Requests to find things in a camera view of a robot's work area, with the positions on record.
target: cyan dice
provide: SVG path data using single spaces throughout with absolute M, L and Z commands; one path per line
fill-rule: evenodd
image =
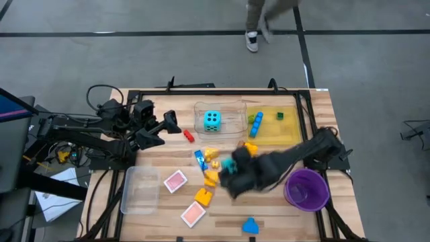
M 204 113 L 204 130 L 208 132 L 219 132 L 221 130 L 220 112 L 207 111 Z

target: person's leg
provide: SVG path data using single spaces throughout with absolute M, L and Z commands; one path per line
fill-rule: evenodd
M 261 33 L 267 43 L 270 43 L 272 39 L 269 21 L 277 18 L 281 13 L 284 13 L 297 5 L 298 0 L 277 0 L 276 3 L 266 11 L 261 23 Z
M 257 31 L 265 0 L 248 0 L 247 31 Z
M 248 0 L 248 17 L 247 31 L 245 32 L 245 41 L 247 48 L 251 52 L 258 51 L 257 27 L 261 16 L 265 0 Z
M 298 5 L 298 0 L 277 0 L 273 6 L 265 13 L 264 18 L 266 21 L 277 18 L 282 13 L 292 9 Z

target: gray concrete floor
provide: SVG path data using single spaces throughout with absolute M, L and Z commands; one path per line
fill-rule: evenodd
M 0 32 L 240 30 L 245 3 L 13 0 Z M 303 0 L 300 12 L 305 30 L 430 28 L 428 0 Z M 292 12 L 273 27 L 295 29 Z M 350 162 L 367 237 L 428 241 L 430 153 L 420 151 L 418 139 L 401 141 L 399 132 L 406 130 L 403 120 L 429 118 L 430 36 L 306 41 L 316 87 L 330 89 L 341 136 L 354 149 Z M 274 77 L 285 87 L 306 87 L 297 36 L 260 43 L 251 54 L 243 36 L 0 38 L 0 82 L 15 95 L 35 95 L 49 110 L 88 114 L 85 92 L 98 83 L 154 87 L 175 75 L 178 84 L 265 87 Z M 94 91 L 92 100 L 101 103 L 109 94 Z M 44 242 L 72 239 L 81 211 L 77 206 L 46 227 Z

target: clear plastic container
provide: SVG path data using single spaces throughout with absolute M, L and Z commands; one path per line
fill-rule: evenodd
M 159 203 L 160 174 L 155 167 L 127 169 L 121 212 L 123 214 L 151 214 Z
M 204 114 L 207 111 L 219 111 L 221 113 L 220 131 L 205 131 Z M 241 100 L 223 104 L 198 102 L 194 105 L 194 129 L 202 139 L 240 138 L 245 135 L 248 129 L 247 105 Z

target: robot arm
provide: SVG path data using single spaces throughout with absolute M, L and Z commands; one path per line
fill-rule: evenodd
M 283 152 L 251 157 L 248 150 L 241 147 L 232 153 L 237 172 L 229 173 L 224 168 L 219 173 L 220 183 L 233 199 L 249 190 L 263 191 L 272 184 L 274 188 L 298 161 L 312 159 L 327 163 L 341 152 L 342 146 L 332 128 L 320 128 L 312 139 Z

